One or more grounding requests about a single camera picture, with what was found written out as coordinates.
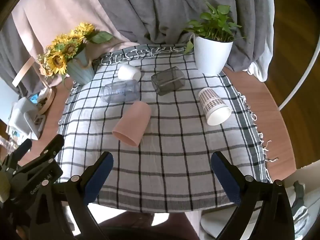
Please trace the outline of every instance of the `paper cup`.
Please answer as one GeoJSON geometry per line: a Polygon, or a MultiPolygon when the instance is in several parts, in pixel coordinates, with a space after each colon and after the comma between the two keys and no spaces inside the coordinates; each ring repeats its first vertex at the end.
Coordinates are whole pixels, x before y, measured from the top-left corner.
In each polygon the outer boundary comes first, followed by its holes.
{"type": "Polygon", "coordinates": [[[133,80],[139,81],[141,78],[141,72],[138,68],[130,66],[129,64],[123,64],[118,70],[118,79],[120,80],[133,80]]]}
{"type": "Polygon", "coordinates": [[[212,88],[202,89],[199,92],[199,100],[203,107],[208,125],[221,124],[230,117],[231,109],[212,88]]]}
{"type": "Polygon", "coordinates": [[[151,117],[151,108],[142,101],[135,101],[112,130],[120,141],[138,147],[151,117]]]}

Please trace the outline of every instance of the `white cup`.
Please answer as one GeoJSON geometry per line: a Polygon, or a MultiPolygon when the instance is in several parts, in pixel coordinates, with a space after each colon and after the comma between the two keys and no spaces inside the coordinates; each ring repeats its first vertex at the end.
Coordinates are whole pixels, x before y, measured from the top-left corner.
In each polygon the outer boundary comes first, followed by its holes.
{"type": "Polygon", "coordinates": [[[123,64],[119,68],[118,71],[118,78],[119,80],[133,80],[139,81],[141,78],[141,72],[138,68],[133,67],[129,64],[123,64]]]}
{"type": "Polygon", "coordinates": [[[208,125],[218,125],[231,115],[231,109],[214,92],[212,88],[204,88],[199,92],[199,100],[203,107],[208,125]]]}

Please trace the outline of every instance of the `gray curtain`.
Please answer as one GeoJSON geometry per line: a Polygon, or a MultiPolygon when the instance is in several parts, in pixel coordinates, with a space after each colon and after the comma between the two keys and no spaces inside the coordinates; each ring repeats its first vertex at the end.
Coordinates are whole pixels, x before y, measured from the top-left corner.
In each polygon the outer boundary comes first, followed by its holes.
{"type": "MultiPolygon", "coordinates": [[[[237,30],[228,65],[234,71],[249,67],[264,51],[267,0],[207,0],[231,6],[237,30]]],[[[186,22],[207,11],[205,0],[99,0],[116,29],[132,42],[174,44],[188,40],[186,22]]]]}
{"type": "Polygon", "coordinates": [[[0,31],[0,78],[21,96],[31,96],[44,87],[33,68],[29,69],[16,88],[12,85],[13,79],[29,58],[30,54],[10,15],[0,31]]]}

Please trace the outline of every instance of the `flower vase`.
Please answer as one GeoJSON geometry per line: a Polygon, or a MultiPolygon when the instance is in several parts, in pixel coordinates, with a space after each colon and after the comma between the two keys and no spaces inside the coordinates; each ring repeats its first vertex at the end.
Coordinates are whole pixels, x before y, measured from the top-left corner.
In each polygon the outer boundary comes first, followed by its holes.
{"type": "Polygon", "coordinates": [[[67,73],[79,85],[86,85],[92,81],[94,71],[87,57],[86,48],[67,63],[67,73]]]}

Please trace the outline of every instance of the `transparent glass container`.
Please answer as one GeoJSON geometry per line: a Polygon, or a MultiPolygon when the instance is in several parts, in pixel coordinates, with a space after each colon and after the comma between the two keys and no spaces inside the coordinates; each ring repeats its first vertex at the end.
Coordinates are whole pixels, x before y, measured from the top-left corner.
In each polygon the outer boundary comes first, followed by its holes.
{"type": "Polygon", "coordinates": [[[101,100],[107,103],[121,103],[137,100],[140,89],[136,80],[114,82],[102,88],[101,100]]]}

